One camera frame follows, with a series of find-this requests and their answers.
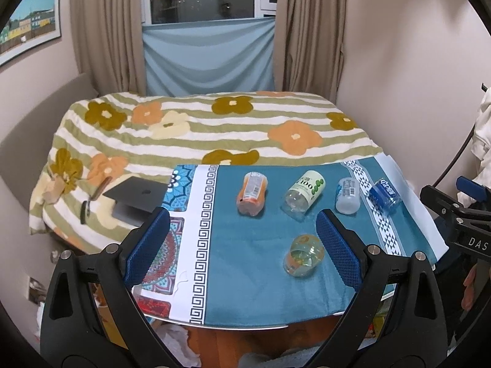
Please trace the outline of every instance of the headboard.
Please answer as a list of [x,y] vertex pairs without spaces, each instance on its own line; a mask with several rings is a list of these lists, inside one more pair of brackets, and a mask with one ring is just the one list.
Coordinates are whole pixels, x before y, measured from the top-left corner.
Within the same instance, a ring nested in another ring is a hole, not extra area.
[[37,105],[0,143],[0,176],[27,211],[61,119],[73,103],[97,96],[89,76],[81,74]]

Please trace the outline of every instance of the beige curtain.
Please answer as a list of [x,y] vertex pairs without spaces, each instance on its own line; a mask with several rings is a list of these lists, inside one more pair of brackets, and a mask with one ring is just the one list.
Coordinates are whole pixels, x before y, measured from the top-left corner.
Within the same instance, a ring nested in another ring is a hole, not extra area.
[[345,15],[346,0],[278,0],[273,52],[277,91],[336,101]]
[[141,0],[70,0],[75,58],[100,95],[146,92]]

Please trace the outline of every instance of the picture frame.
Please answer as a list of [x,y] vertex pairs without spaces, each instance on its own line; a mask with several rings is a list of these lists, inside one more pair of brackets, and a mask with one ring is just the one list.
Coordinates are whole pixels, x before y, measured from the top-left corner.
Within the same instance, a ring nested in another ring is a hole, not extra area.
[[22,0],[7,25],[0,29],[0,67],[59,38],[60,0]]

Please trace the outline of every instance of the metal bolt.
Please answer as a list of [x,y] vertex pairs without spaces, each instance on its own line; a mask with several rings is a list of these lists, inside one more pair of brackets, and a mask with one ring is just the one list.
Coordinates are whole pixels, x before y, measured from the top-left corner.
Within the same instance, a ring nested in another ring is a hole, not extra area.
[[416,257],[418,260],[422,261],[426,260],[426,255],[423,252],[416,252],[414,254],[414,257]]
[[111,245],[106,246],[107,253],[116,253],[119,249],[119,245],[117,243],[111,243]]
[[64,250],[63,252],[61,252],[60,254],[60,259],[62,260],[67,260],[68,257],[70,257],[72,255],[72,251],[71,250]]
[[370,245],[368,247],[368,253],[371,255],[378,255],[380,253],[380,248],[377,245]]

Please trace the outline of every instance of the bottle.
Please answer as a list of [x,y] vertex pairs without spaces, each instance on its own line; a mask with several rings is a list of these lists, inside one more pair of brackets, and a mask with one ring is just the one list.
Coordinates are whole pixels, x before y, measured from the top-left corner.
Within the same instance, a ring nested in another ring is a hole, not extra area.
[[283,260],[283,268],[293,277],[306,277],[322,261],[326,251],[319,238],[301,235],[294,239]]
[[360,183],[356,178],[343,178],[336,190],[336,210],[355,214],[360,209]]
[[324,177],[309,170],[286,192],[281,209],[297,221],[303,221],[306,211],[326,186]]
[[250,172],[244,177],[244,184],[237,195],[237,209],[241,214],[257,216],[264,207],[268,179],[264,174]]
[[385,215],[391,214],[401,201],[401,196],[384,178],[373,184],[368,191],[368,196]]

